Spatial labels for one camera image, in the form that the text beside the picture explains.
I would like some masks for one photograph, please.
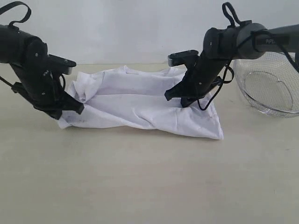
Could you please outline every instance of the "beige table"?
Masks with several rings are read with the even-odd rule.
[[[118,65],[78,66],[93,73]],[[157,71],[167,65],[130,65]],[[15,81],[6,66],[0,74]],[[225,139],[68,128],[0,84],[2,224],[297,224],[299,120],[215,100]]]

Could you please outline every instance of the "metal basket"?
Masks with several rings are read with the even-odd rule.
[[[276,117],[299,116],[299,73],[284,54],[268,52],[256,60],[235,60],[234,71],[254,108]]]

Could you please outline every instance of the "white wall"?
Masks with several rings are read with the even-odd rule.
[[[2,0],[1,5],[12,0]],[[32,16],[20,28],[51,54],[77,63],[160,63],[168,54],[201,51],[205,32],[229,25],[225,0],[24,0]],[[241,20],[268,28],[299,23],[298,0],[231,0]],[[24,7],[0,16],[21,18]]]

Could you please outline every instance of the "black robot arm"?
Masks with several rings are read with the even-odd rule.
[[[227,13],[226,7],[230,9],[233,18]],[[180,83],[166,91],[167,100],[181,98],[181,105],[187,107],[219,86],[205,108],[201,108],[198,101],[199,107],[205,110],[223,84],[231,81],[225,81],[227,71],[231,71],[234,76],[234,71],[229,66],[233,59],[258,59],[268,51],[283,52],[299,72],[299,25],[267,30],[259,23],[240,21],[228,2],[223,4],[222,9],[231,25],[226,29],[209,29],[199,56],[195,50],[168,56],[170,66],[184,64],[187,72]],[[289,56],[289,52],[296,53],[295,62]],[[225,75],[221,78],[218,74],[224,67]]]
[[[37,110],[59,119],[62,111],[71,110],[81,113],[82,103],[76,101],[65,89],[63,74],[70,74],[76,63],[48,54],[47,44],[36,36],[19,30],[15,22],[25,22],[31,15],[30,8],[23,2],[12,2],[0,9],[0,14],[9,9],[25,5],[28,12],[23,20],[13,21],[7,26],[0,25],[0,63],[8,63],[18,76],[20,83],[10,84]]]

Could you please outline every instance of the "white cloth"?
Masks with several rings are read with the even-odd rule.
[[[160,72],[142,72],[123,66],[95,74],[80,72],[68,93],[84,103],[81,115],[64,111],[58,124],[109,128],[130,126],[192,137],[223,139],[214,104],[201,111],[196,103],[182,108],[179,98],[167,101],[164,93],[179,83],[185,70],[168,68]],[[207,104],[211,95],[201,100]]]

